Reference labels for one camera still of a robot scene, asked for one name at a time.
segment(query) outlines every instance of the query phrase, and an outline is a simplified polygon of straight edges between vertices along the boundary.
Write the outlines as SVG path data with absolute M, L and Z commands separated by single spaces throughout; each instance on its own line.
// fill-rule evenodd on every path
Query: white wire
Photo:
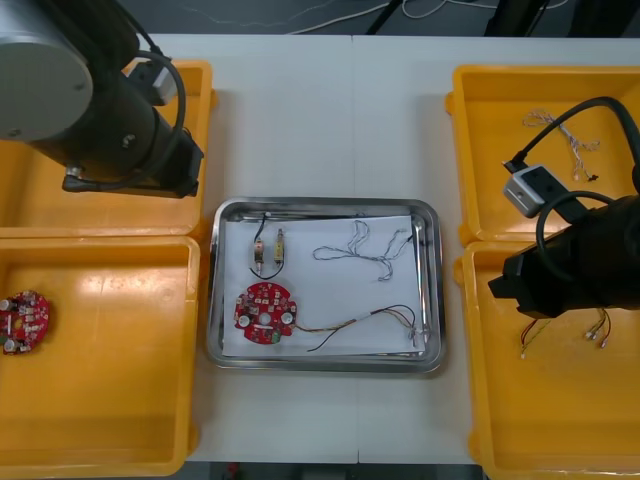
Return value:
M 335 2 L 336 2 L 336 0 L 327 0 L 324 3 L 318 4 L 318 5 L 314 5 L 314 6 L 309 7 L 309 8 L 305 8 L 301 12 L 298 12 L 298 13 L 290 16 L 286 20 L 281 20 L 279 22 L 272 22 L 272 23 L 263 23 L 263 22 L 241 23 L 241 22 L 236 22 L 234 20 L 219 20 L 219 19 L 214 18 L 211 15 L 207 14 L 206 12 L 203 12 L 202 10 L 198 10 L 197 8 L 190 7 L 189 5 L 186 5 L 184 3 L 180 3 L 179 5 L 183 10 L 186 10 L 187 12 L 193 12 L 193 13 L 197 13 L 199 15 L 202 15 L 203 17 L 208 18 L 211 22 L 217 23 L 219 25 L 237 25 L 239 27 L 271 28 L 271 27 L 279 27 L 279 26 L 283 26 L 283 25 L 289 25 L 293 20 L 295 20 L 298 17 L 301 17 L 305 13 L 311 12 L 313 10 L 318 10 L 320 8 L 328 7 L 329 5 L 331 5 L 332 3 L 335 3 Z
M 496 8 L 498 8 L 496 5 L 486 5 L 484 3 L 467 3 L 467 2 L 462 2 L 460 0 L 441 0 L 441 3 L 436 6 L 435 8 L 432 8 L 431 10 L 429 10 L 426 13 L 422 13 L 420 15 L 415 15 L 412 13 L 409 13 L 405 7 L 406 3 L 408 0 L 403 0 L 402 1 L 402 13 L 407 17 L 407 18 L 411 18 L 413 20 L 418 20 L 418 19 L 422 19 L 422 18 L 426 18 L 430 15 L 433 15 L 434 13 L 436 13 L 437 11 L 439 11 L 442 7 L 444 7 L 447 3 L 451 3 L 453 5 L 460 5 L 463 7 L 476 7 L 476 8 L 485 8 L 485 9 L 491 9 L 491 10 L 495 10 Z M 206 12 L 203 12 L 202 10 L 198 10 L 196 8 L 190 7 L 189 5 L 185 5 L 184 3 L 179 3 L 179 6 L 187 11 L 187 12 L 193 12 L 193 13 L 197 13 L 199 15 L 202 15 L 203 17 L 209 19 L 211 22 L 219 24 L 219 25 L 237 25 L 239 27 L 264 27 L 264 28 L 272 28 L 272 27 L 279 27 L 279 26 L 284 26 L 284 25 L 288 25 L 289 23 L 291 23 L 293 20 L 295 20 L 298 17 L 303 16 L 304 14 L 311 12 L 313 10 L 318 10 L 321 8 L 325 8 L 329 5 L 331 5 L 332 3 L 336 2 L 336 0 L 327 0 L 324 3 L 318 4 L 318 5 L 314 5 L 312 7 L 306 8 L 294 15 L 292 15 L 291 17 L 289 17 L 287 20 L 283 20 L 283 21 L 279 21 L 279 22 L 272 22 L 272 23 L 263 23 L 263 22 L 248 22 L 248 23 L 240 23 L 240 22 L 236 22 L 233 20 L 219 20 L 217 18 L 212 17 L 211 15 L 207 14 Z M 554 8 L 558 8 L 558 7 L 562 7 L 563 5 L 566 5 L 569 2 L 569 0 L 561 0 L 560 2 L 554 4 L 554 5 L 549 5 L 547 7 L 547 10 L 553 10 Z M 344 17 L 338 17 L 338 18 L 334 18 L 333 20 L 328 20 L 326 22 L 320 23 L 318 25 L 313 25 L 311 27 L 307 27 L 307 28 L 303 28 L 300 30 L 296 30 L 294 32 L 289 32 L 287 33 L 287 35 L 298 35 L 300 33 L 307 33 L 307 32 L 313 32 L 315 30 L 320 30 L 321 28 L 324 27 L 328 27 L 329 25 L 333 25 L 335 23 L 340 23 L 340 22 L 344 22 L 345 20 L 350 20 L 352 18 L 358 18 L 358 17 L 362 17 L 364 15 L 368 15 L 370 13 L 373 13 L 377 10 L 381 10 L 384 7 L 386 7 L 387 5 L 389 5 L 389 2 L 385 2 L 385 3 L 381 3 L 379 5 L 376 5 L 375 7 L 369 8 L 367 10 L 362 10 L 360 12 L 356 12 L 356 13 L 352 13 L 351 15 L 345 15 Z
M 405 16 L 412 18 L 414 20 L 418 20 L 420 18 L 427 18 L 429 15 L 433 15 L 434 13 L 436 13 L 438 10 L 440 10 L 442 7 L 444 7 L 447 4 L 447 0 L 442 0 L 442 2 L 440 3 L 440 5 L 438 5 L 435 8 L 432 8 L 431 10 L 429 10 L 427 13 L 422 13 L 420 15 L 413 15 L 409 12 L 407 12 L 407 0 L 402 0 L 402 13 L 405 14 Z
M 492 10 L 495 10 L 496 8 L 498 8 L 496 5 L 485 5 L 483 3 L 468 3 L 468 2 L 461 2 L 459 0 L 445 0 L 445 1 L 447 3 L 453 3 L 454 5 L 462 5 L 464 7 L 490 8 Z M 566 5 L 567 3 L 569 3 L 569 0 L 562 0 L 561 2 L 558 2 L 554 5 L 549 5 L 547 7 L 547 10 L 553 10 L 554 8 L 561 7 L 563 5 Z
M 329 20 L 328 22 L 320 23 L 319 25 L 314 25 L 313 27 L 303 28 L 302 30 L 296 30 L 295 32 L 289 32 L 287 35 L 298 35 L 300 33 L 313 32 L 314 30 L 320 30 L 321 28 L 328 27 L 329 25 L 333 25 L 334 23 L 344 22 L 345 20 L 350 20 L 352 18 L 362 17 L 363 15 L 368 15 L 376 10 L 382 10 L 384 7 L 389 5 L 387 3 L 381 3 L 380 5 L 376 5 L 368 10 L 363 10 L 362 12 L 352 13 L 351 15 L 345 15 L 344 17 L 334 18 L 333 20 Z

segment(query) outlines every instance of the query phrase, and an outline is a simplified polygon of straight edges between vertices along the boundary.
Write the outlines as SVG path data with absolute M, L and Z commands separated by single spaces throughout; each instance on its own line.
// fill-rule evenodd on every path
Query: white table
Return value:
M 206 211 L 235 195 L 417 198 L 440 215 L 448 360 L 433 378 L 224 371 L 199 352 L 191 460 L 471 463 L 462 249 L 444 96 L 460 64 L 637 64 L 637 40 L 156 35 L 214 66 Z

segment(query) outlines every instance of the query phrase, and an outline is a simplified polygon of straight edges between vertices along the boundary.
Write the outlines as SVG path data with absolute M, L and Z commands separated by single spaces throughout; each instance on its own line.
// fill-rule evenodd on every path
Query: robotic arm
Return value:
M 122 73 L 136 57 L 147 61 Z M 0 139 L 64 165 L 64 190 L 197 193 L 203 154 L 184 129 L 184 84 L 115 0 L 0 0 L 0 65 Z M 171 127 L 154 106 L 176 93 Z
M 609 97 L 587 100 L 558 117 L 505 164 L 512 173 L 504 193 L 528 218 L 539 214 L 536 244 L 509 257 L 502 276 L 489 282 L 496 298 L 515 298 L 532 318 L 555 318 L 582 308 L 640 308 L 640 197 L 612 200 L 587 191 L 568 191 L 545 167 L 527 166 L 527 153 L 573 115 L 610 108 L 624 130 L 634 160 L 632 179 L 640 192 L 640 132 L 627 109 Z M 579 198 L 604 204 L 588 210 Z M 551 211 L 570 226 L 544 238 Z

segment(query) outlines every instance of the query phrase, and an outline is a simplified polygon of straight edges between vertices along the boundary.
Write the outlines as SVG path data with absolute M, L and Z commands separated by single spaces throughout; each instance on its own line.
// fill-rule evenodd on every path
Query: small circuit board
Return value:
M 25 290 L 0 300 L 0 342 L 4 355 L 29 353 L 49 328 L 50 305 L 46 298 Z
M 271 282 L 251 285 L 236 299 L 236 328 L 244 330 L 248 340 L 261 345 L 273 345 L 283 335 L 293 333 L 297 305 L 289 291 Z

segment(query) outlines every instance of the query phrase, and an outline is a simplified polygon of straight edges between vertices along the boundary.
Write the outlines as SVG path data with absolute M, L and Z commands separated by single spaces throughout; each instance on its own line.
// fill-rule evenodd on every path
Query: black wire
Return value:
M 267 214 L 266 212 L 262 215 L 262 223 L 260 224 L 260 227 L 258 228 L 258 231 L 256 232 L 256 236 L 253 237 L 253 243 L 256 243 L 258 241 L 258 238 L 260 238 L 260 234 L 262 233 L 262 230 L 264 230 L 264 224 L 267 221 Z
M 554 198 L 550 202 L 547 202 L 542 210 L 540 210 L 540 216 L 538 217 L 538 222 L 536 223 L 536 246 L 538 247 L 538 255 L 540 255 L 540 260 L 547 267 L 553 275 L 558 277 L 560 280 L 564 280 L 565 282 L 573 282 L 575 278 L 573 275 L 568 274 L 562 268 L 560 268 L 549 255 L 549 251 L 547 250 L 547 245 L 544 239 L 544 224 L 549 217 L 549 214 L 553 211 L 555 207 L 560 205 L 567 200 L 571 200 L 574 198 L 591 198 L 593 200 L 598 200 L 600 202 L 610 204 L 613 200 L 606 195 L 602 195 L 601 193 L 596 192 L 587 192 L 582 190 L 577 190 L 575 192 L 567 192 L 563 193 L 559 197 Z
M 158 55 L 163 55 L 162 50 L 160 50 L 160 47 L 156 45 L 156 43 L 149 36 L 149 34 L 146 32 L 146 30 L 140 24 L 140 22 L 136 19 L 136 17 L 134 17 L 129 10 L 124 8 L 124 6 L 122 6 L 121 3 L 115 2 L 115 4 L 120 8 L 120 11 L 122 12 L 122 14 L 125 17 L 127 17 L 127 21 L 131 24 L 131 26 L 135 28 L 138 31 L 138 33 L 142 35 L 142 38 L 144 38 L 144 41 L 147 42 L 147 44 L 149 44 L 149 50 L 151 50 L 153 53 L 157 53 Z
M 540 19 L 544 15 L 544 12 L 547 11 L 547 7 L 549 6 L 549 3 L 551 3 L 551 0 L 546 0 L 546 2 L 544 2 L 542 7 L 540 7 L 540 9 L 538 10 L 538 13 L 536 14 L 536 18 L 534 19 L 533 23 L 529 27 L 529 30 L 527 30 L 527 33 L 525 33 L 524 35 L 525 37 L 530 37 L 533 31 L 536 29 L 536 27 L 538 26 L 538 22 L 540 22 Z
M 147 163 L 153 161 L 151 165 L 145 164 L 138 173 L 134 173 L 123 180 L 117 182 L 95 182 L 90 180 L 77 180 L 77 184 L 72 188 L 68 189 L 73 192 L 110 192 L 113 190 L 121 190 L 123 188 L 129 188 L 135 185 L 138 185 L 143 180 L 155 175 L 157 172 L 164 167 L 164 165 L 169 161 L 171 155 L 173 155 L 178 142 L 180 141 L 180 135 L 182 134 L 182 129 L 184 127 L 184 120 L 187 111 L 187 93 L 184 87 L 184 82 L 180 77 L 180 72 L 178 69 L 171 63 L 171 60 L 168 58 L 159 55 L 154 52 L 144 52 L 139 51 L 136 54 L 136 57 L 147 58 L 149 60 L 158 61 L 163 64 L 163 66 L 169 70 L 169 73 L 173 77 L 176 82 L 176 87 L 178 91 L 178 112 L 176 114 L 176 123 L 173 127 L 173 130 L 169 134 L 169 139 L 167 140 L 167 144 L 164 147 L 164 155 L 160 160 L 155 161 L 153 158 L 150 159 Z
M 516 165 L 522 163 L 529 151 L 533 147 L 535 147 L 538 142 L 540 142 L 540 140 L 546 137 L 552 130 L 559 127 L 562 123 L 573 117 L 575 114 L 592 107 L 607 107 L 613 111 L 616 117 L 618 117 L 620 126 L 622 127 L 622 130 L 624 131 L 624 134 L 627 138 L 627 142 L 629 143 L 629 149 L 631 150 L 633 161 L 636 166 L 640 167 L 640 132 L 638 131 L 638 126 L 633 121 L 633 117 L 626 109 L 626 107 L 618 100 L 611 97 L 592 98 L 590 100 L 579 103 L 575 107 L 567 110 L 553 122 L 547 125 L 540 133 L 538 133 L 538 135 L 536 135 L 535 138 L 531 140 L 526 147 L 524 147 L 513 157 L 511 162 Z
M 278 276 L 278 274 L 282 271 L 283 268 L 284 268 L 284 259 L 282 259 L 282 263 L 280 264 L 280 268 L 278 268 L 278 271 L 276 273 L 274 273 L 273 275 L 270 275 L 268 277 L 262 277 L 262 276 L 258 275 L 258 273 L 253 268 L 249 268 L 249 270 L 251 270 L 251 273 L 253 273 L 260 280 L 271 280 L 272 278 Z
M 342 330 L 344 327 L 336 328 L 333 332 L 331 332 L 331 333 L 329 334 L 329 336 L 328 336 L 327 338 L 325 338 L 325 339 L 323 340 L 323 342 L 322 342 L 320 345 L 318 345 L 317 347 L 314 347 L 314 348 L 312 348 L 312 349 L 310 349 L 310 350 L 307 350 L 307 352 L 315 352 L 316 350 L 320 349 L 320 348 L 321 348 L 325 343 L 327 343 L 327 342 L 329 341 L 329 339 L 330 339 L 331 337 L 333 337 L 336 333 L 338 333 L 338 332 L 339 332 L 340 330 Z
M 416 327 L 416 312 L 413 311 L 413 308 L 411 308 L 409 305 L 404 305 L 404 304 L 398 304 L 398 305 L 391 305 L 389 307 L 384 307 L 381 308 L 379 310 L 374 310 L 373 312 L 371 312 L 372 314 L 378 313 L 378 312 L 384 312 L 385 310 L 391 310 L 393 308 L 406 308 L 407 310 L 409 310 L 411 312 L 411 316 L 413 317 L 413 321 L 411 322 L 411 328 L 415 328 Z
M 395 313 L 400 314 L 400 315 L 401 315 L 402 317 L 404 317 L 404 318 L 407 320 L 407 322 L 408 322 L 409 320 L 407 319 L 407 317 L 405 317 L 404 315 L 402 315 L 402 313 L 400 313 L 400 312 L 398 312 L 398 311 L 393 310 L 394 308 L 398 308 L 398 307 L 406 308 L 407 310 L 409 310 L 409 311 L 411 312 L 411 315 L 412 315 L 412 317 L 413 317 L 413 321 L 411 322 L 411 329 L 412 329 L 412 330 L 414 330 L 414 329 L 415 329 L 415 327 L 416 327 L 416 312 L 414 312 L 414 311 L 413 311 L 413 308 L 411 308 L 411 307 L 410 307 L 410 306 L 408 306 L 408 305 L 398 304 L 398 305 L 391 305 L 391 306 L 389 306 L 389 307 L 379 308 L 379 309 L 377 309 L 377 310 L 373 310 L 373 311 L 371 311 L 371 312 L 369 313 L 369 316 L 373 316 L 373 315 L 376 315 L 376 314 L 378 314 L 378 313 L 382 313 L 382 312 L 391 311 L 391 312 L 395 312 Z M 329 336 L 328 336 L 327 338 L 325 338 L 325 339 L 323 340 L 323 342 L 322 342 L 320 345 L 318 345 L 317 347 L 312 348 L 311 350 L 307 350 L 307 352 L 315 352 L 316 350 L 320 349 L 320 347 L 322 347 L 325 343 L 327 343 L 327 342 L 329 341 L 329 339 L 330 339 L 331 337 L 333 337 L 336 333 L 338 333 L 338 332 L 339 332 L 340 330 L 342 330 L 343 328 L 346 328 L 346 327 L 348 327 L 348 326 L 350 326 L 350 325 L 353 325 L 353 324 L 354 324 L 354 323 L 356 323 L 356 322 L 357 322 L 357 320 L 356 320 L 356 321 L 350 321 L 350 323 L 347 323 L 346 325 L 343 325 L 343 326 L 341 326 L 341 327 L 336 328 L 333 332 L 331 332 L 331 333 L 329 334 Z

